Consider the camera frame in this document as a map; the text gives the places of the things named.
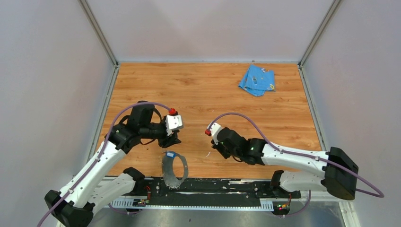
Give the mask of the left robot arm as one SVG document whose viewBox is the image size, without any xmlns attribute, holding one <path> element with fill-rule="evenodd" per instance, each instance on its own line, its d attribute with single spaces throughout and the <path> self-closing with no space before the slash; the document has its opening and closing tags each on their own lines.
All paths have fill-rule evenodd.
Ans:
<svg viewBox="0 0 401 227">
<path fill-rule="evenodd" d="M 113 119 L 100 147 L 83 168 L 61 189 L 45 195 L 48 211 L 37 224 L 53 216 L 66 227 L 87 227 L 106 205 L 123 194 L 144 192 L 144 175 L 130 167 L 116 179 L 99 187 L 109 170 L 142 139 L 157 140 L 161 148 L 179 144 L 181 115 L 157 102 L 139 101 L 122 109 Z"/>
</svg>

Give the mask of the key with blue tag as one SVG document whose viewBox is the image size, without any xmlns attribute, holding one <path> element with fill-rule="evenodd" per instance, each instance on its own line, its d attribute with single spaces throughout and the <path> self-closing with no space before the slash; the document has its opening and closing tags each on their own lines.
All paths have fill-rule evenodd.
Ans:
<svg viewBox="0 0 401 227">
<path fill-rule="evenodd" d="M 174 157 L 176 157 L 176 153 L 175 152 L 166 152 L 166 156 L 174 158 Z"/>
</svg>

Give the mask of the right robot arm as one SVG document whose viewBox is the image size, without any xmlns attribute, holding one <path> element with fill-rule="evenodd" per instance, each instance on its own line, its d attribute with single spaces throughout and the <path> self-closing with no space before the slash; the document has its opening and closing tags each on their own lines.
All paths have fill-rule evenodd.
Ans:
<svg viewBox="0 0 401 227">
<path fill-rule="evenodd" d="M 275 171 L 270 191 L 275 197 L 288 192 L 317 191 L 343 199 L 354 200 L 359 168 L 340 148 L 329 151 L 310 151 L 290 148 L 263 139 L 246 139 L 228 127 L 215 124 L 205 131 L 212 140 L 212 148 L 225 159 L 233 157 L 249 165 L 286 166 L 296 172 Z"/>
</svg>

